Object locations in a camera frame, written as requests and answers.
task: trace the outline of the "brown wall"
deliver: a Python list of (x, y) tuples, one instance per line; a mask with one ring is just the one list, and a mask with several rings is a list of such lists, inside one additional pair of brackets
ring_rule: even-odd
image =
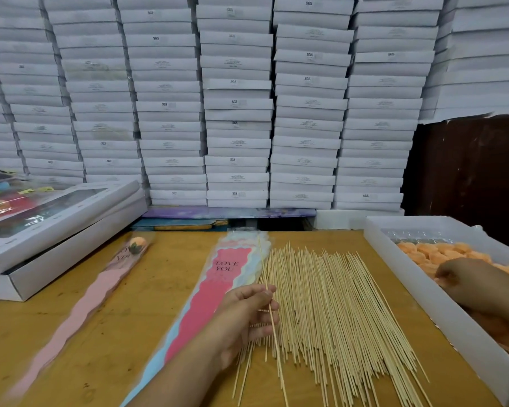
[(509, 245), (509, 116), (420, 125), (403, 192), (407, 215), (479, 224)]

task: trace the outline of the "pile of bamboo skewers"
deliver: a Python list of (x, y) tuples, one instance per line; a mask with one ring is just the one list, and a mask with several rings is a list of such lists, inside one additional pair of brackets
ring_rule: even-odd
[(259, 282), (277, 286), (281, 322), (273, 337), (241, 350), (232, 394), (243, 376), (238, 406), (256, 346), (265, 347), (266, 361), (268, 352), (277, 359), (286, 407), (281, 360), (289, 359), (310, 368), (326, 407), (329, 397), (335, 406), (352, 407), (360, 398), (364, 406), (379, 407), (373, 383), (381, 376), (390, 376), (403, 407), (423, 407), (422, 398), (432, 406), (417, 378), (418, 369), (426, 373), (358, 254), (316, 254), (287, 245), (271, 251)]

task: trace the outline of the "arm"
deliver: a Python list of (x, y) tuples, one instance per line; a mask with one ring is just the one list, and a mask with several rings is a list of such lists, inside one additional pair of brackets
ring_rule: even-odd
[(252, 284), (227, 293), (204, 330), (167, 363), (140, 391), (128, 407), (198, 407), (215, 377), (226, 369), (244, 344), (271, 335), (272, 326), (250, 327), (271, 322), (279, 305), (272, 301), (275, 286)]
[(458, 304), (509, 322), (509, 274), (482, 260), (458, 258), (441, 264), (435, 276)]

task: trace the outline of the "wooden table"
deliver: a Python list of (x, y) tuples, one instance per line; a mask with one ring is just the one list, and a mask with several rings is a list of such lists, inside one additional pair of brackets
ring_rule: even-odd
[[(205, 232), (156, 233), (155, 244), (41, 374), (20, 406), (118, 407), (196, 284), (210, 249), (222, 236)], [(293, 247), (307, 246), (315, 251), (358, 251), (427, 371), (431, 383), (423, 384), (434, 407), (499, 405), (361, 232), (275, 232), (271, 237), (276, 247), (290, 240)], [(0, 302), (0, 398), (125, 238), (102, 248), (26, 303)], [(254, 355), (245, 385), (244, 407), (284, 406), (276, 371), (273, 359), (265, 363), (263, 352)], [(234, 377), (235, 370), (219, 378), (204, 405), (236, 406), (237, 402), (231, 400)], [(315, 386), (308, 369), (296, 368), (289, 362), (284, 367), (284, 377), (291, 407), (323, 405), (320, 387)], [(399, 406), (390, 380), (379, 380), (376, 388), (382, 406)]]

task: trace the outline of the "hand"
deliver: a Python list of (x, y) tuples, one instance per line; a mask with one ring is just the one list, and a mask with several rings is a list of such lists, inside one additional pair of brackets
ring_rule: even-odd
[[(273, 301), (274, 285), (268, 289), (262, 284), (251, 284), (238, 287), (225, 294), (215, 315), (204, 328), (206, 340), (214, 343), (218, 353), (220, 369), (224, 370), (238, 355), (241, 348), (249, 341), (273, 334), (271, 315), (267, 310), (279, 309), (279, 303)], [(273, 313), (273, 322), (277, 324), (279, 316)], [(253, 324), (266, 324), (253, 327)]]
[(509, 301), (509, 274), (483, 260), (457, 258), (439, 266), (441, 288), (458, 304), (501, 315)]

